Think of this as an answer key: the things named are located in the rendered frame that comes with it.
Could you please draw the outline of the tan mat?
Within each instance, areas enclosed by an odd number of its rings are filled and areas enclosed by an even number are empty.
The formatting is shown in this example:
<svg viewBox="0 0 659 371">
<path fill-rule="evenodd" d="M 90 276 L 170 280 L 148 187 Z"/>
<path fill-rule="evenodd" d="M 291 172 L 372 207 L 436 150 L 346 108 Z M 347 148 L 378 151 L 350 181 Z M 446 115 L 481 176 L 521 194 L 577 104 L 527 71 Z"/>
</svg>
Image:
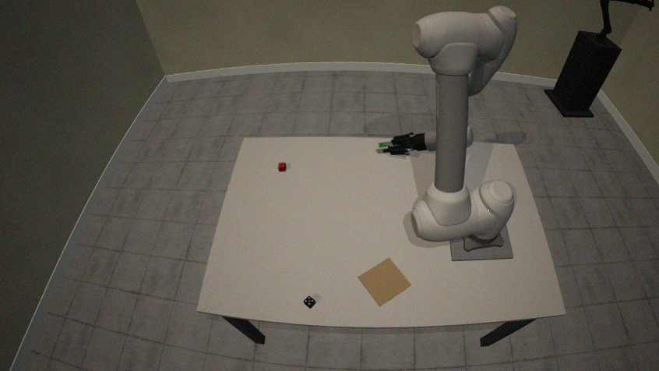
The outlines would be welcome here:
<svg viewBox="0 0 659 371">
<path fill-rule="evenodd" d="M 411 286 L 390 258 L 363 273 L 358 279 L 379 306 Z"/>
</svg>

